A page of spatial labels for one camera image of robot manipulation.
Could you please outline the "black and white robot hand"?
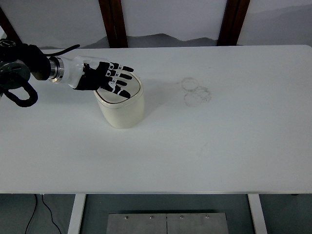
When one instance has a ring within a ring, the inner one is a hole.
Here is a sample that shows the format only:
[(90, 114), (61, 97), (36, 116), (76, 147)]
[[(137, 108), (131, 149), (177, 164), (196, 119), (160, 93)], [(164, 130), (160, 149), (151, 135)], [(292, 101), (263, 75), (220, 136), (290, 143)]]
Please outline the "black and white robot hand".
[(103, 89), (123, 98), (131, 97), (125, 87), (126, 81), (133, 79), (133, 68), (92, 57), (62, 58), (62, 61), (64, 75), (61, 81), (71, 88), (80, 91)]

